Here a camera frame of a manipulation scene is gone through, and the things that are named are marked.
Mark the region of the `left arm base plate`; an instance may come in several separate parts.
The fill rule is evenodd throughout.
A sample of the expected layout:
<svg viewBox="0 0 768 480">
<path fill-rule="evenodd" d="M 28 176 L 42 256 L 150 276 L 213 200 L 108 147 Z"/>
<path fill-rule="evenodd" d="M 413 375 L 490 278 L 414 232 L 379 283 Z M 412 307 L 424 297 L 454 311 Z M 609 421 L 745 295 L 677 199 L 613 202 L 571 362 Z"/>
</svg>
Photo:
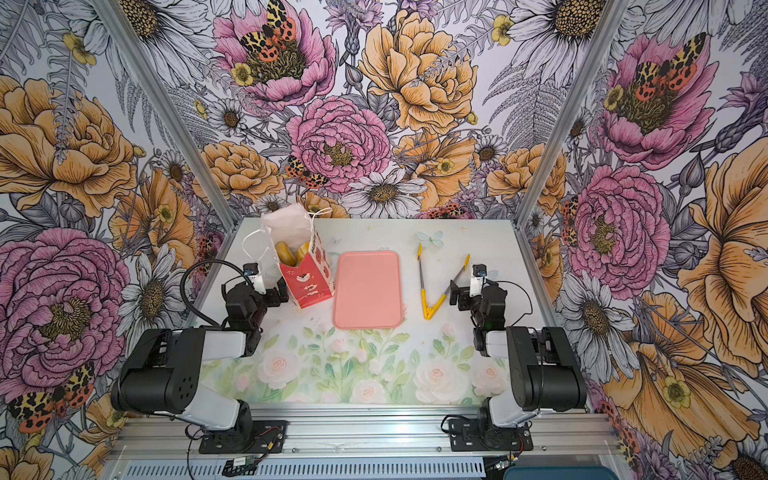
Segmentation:
<svg viewBox="0 0 768 480">
<path fill-rule="evenodd" d="M 198 452 L 208 455 L 281 453 L 287 433 L 284 420 L 251 420 L 227 431 L 206 433 Z"/>
</svg>

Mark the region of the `long bread roll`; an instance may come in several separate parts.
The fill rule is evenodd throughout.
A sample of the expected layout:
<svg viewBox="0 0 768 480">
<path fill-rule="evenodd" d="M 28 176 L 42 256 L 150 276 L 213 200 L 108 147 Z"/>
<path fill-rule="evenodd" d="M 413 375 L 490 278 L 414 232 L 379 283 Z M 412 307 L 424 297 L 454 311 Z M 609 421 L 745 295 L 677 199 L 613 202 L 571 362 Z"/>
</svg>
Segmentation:
<svg viewBox="0 0 768 480">
<path fill-rule="evenodd" d="M 299 263 L 301 263 L 305 256 L 311 251 L 309 242 L 304 243 L 297 251 L 296 257 Z"/>
</svg>

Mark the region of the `teal box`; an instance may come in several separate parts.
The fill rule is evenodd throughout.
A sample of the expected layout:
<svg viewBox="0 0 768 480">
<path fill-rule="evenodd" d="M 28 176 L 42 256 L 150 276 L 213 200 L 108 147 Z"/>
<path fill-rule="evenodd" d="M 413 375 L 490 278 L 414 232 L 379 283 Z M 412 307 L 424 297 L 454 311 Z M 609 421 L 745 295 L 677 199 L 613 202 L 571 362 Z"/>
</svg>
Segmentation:
<svg viewBox="0 0 768 480">
<path fill-rule="evenodd" d="M 604 466 L 516 466 L 510 467 L 504 480 L 618 480 L 617 475 Z"/>
</svg>

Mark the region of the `aluminium front rail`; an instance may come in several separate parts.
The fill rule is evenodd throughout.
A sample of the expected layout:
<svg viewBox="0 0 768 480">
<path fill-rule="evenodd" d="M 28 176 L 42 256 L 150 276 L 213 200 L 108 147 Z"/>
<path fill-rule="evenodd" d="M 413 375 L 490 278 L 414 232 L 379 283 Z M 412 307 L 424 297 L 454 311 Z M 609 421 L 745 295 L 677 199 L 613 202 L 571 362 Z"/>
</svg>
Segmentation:
<svg viewBox="0 0 768 480">
<path fill-rule="evenodd" d="M 257 404 L 251 415 L 259 421 L 287 423 L 280 460 L 334 457 L 433 457 L 450 456 L 444 430 L 447 416 L 474 418 L 475 406 Z M 186 436 L 185 425 L 163 417 L 129 420 L 118 437 L 111 461 L 181 460 L 187 451 L 200 459 L 197 444 Z M 534 459 L 620 452 L 619 441 L 603 414 L 570 411 L 533 419 L 529 434 Z"/>
</svg>

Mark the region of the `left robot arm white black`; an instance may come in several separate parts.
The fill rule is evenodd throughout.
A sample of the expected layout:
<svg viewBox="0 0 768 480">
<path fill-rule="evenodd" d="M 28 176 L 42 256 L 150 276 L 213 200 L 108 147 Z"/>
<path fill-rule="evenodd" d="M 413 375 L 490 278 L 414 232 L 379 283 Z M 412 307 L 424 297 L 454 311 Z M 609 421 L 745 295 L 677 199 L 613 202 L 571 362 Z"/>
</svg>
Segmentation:
<svg viewBox="0 0 768 480">
<path fill-rule="evenodd" d="M 281 452 L 286 422 L 257 421 L 246 401 L 224 397 L 200 383 L 205 363 L 252 356 L 268 309 L 289 299 L 284 279 L 271 288 L 261 286 L 257 264 L 246 264 L 237 273 L 242 282 L 222 289 L 222 322 L 146 330 L 125 361 L 110 399 L 119 411 L 169 417 L 200 428 L 196 440 L 202 454 L 265 457 Z"/>
</svg>

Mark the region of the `yellow steel tongs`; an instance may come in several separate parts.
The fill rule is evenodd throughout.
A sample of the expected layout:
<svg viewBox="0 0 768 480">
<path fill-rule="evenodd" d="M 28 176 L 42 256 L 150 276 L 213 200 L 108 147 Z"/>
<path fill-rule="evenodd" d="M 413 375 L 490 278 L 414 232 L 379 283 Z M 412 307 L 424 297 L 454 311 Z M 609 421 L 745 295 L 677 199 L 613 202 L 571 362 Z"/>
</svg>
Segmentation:
<svg viewBox="0 0 768 480">
<path fill-rule="evenodd" d="M 424 320 L 432 320 L 442 305 L 447 301 L 451 292 L 450 284 L 457 282 L 459 278 L 468 270 L 471 256 L 467 254 L 461 263 L 458 271 L 452 276 L 448 277 L 445 274 L 442 276 L 428 276 L 426 264 L 424 260 L 424 246 L 422 243 L 417 247 L 417 265 L 418 265 L 418 279 L 419 279 L 419 295 L 421 302 L 422 318 Z"/>
</svg>

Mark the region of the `white red paper gift bag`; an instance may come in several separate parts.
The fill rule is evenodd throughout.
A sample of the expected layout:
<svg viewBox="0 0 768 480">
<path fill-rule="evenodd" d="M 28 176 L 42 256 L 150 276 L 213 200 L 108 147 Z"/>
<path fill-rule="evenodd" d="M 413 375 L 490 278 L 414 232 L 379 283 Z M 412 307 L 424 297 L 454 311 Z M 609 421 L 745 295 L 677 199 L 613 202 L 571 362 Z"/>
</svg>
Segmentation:
<svg viewBox="0 0 768 480">
<path fill-rule="evenodd" d="M 263 216 L 260 227 L 244 237 L 246 271 L 256 289 L 285 284 L 288 298 L 300 309 L 331 299 L 335 286 L 326 251 L 315 228 L 315 215 L 291 204 Z"/>
</svg>

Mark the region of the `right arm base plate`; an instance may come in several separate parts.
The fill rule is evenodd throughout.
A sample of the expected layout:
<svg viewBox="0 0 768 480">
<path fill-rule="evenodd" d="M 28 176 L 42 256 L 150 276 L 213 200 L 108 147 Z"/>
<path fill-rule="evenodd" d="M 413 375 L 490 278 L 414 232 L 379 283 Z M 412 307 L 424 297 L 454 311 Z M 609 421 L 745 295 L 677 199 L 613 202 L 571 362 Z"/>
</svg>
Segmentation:
<svg viewBox="0 0 768 480">
<path fill-rule="evenodd" d="M 453 452 L 520 454 L 533 449 L 530 431 L 525 427 L 499 428 L 475 418 L 447 415 L 440 429 L 448 436 Z"/>
</svg>

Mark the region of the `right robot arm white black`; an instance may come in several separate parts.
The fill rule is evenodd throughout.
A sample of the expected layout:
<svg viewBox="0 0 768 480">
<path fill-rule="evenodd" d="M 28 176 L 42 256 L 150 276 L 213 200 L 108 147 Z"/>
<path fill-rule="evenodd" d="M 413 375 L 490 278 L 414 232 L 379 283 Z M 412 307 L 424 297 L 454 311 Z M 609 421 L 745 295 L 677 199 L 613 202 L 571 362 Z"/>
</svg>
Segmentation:
<svg viewBox="0 0 768 480">
<path fill-rule="evenodd" d="M 585 407 L 586 382 L 562 327 L 508 325 L 507 291 L 495 281 L 475 287 L 452 282 L 449 292 L 449 303 L 470 313 L 475 350 L 505 360 L 509 369 L 509 385 L 486 397 L 474 418 L 444 417 L 441 430 L 452 451 L 529 451 L 535 418 Z"/>
</svg>

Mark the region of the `croissant bread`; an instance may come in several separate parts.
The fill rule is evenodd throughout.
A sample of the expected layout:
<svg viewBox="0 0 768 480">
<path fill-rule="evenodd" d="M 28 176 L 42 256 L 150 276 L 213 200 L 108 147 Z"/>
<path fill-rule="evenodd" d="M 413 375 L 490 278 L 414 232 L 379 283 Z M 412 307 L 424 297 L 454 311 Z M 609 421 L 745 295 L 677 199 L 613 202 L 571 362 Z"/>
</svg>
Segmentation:
<svg viewBox="0 0 768 480">
<path fill-rule="evenodd" d="M 281 264 L 295 267 L 299 263 L 296 254 L 290 249 L 286 242 L 280 241 L 276 243 L 275 251 Z"/>
</svg>

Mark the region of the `pink plastic tray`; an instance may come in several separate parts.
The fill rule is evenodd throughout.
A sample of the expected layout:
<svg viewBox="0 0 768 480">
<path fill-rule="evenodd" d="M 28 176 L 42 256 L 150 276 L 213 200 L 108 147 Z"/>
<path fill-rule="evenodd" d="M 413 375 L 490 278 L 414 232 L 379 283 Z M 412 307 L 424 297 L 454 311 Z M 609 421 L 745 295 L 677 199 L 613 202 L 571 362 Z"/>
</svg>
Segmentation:
<svg viewBox="0 0 768 480">
<path fill-rule="evenodd" d="M 391 329 L 403 317 L 398 254 L 343 253 L 337 264 L 334 326 L 342 330 Z"/>
</svg>

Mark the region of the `small green circuit board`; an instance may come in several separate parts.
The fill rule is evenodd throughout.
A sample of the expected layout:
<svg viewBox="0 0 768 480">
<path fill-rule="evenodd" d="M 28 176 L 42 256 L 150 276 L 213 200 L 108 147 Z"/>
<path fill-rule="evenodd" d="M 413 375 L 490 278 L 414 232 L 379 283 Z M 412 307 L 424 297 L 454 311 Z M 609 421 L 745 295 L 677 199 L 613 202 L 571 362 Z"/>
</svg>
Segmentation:
<svg viewBox="0 0 768 480">
<path fill-rule="evenodd" d="M 258 470 L 261 460 L 256 456 L 242 456 L 225 461 L 221 475 L 226 478 L 252 476 Z"/>
</svg>

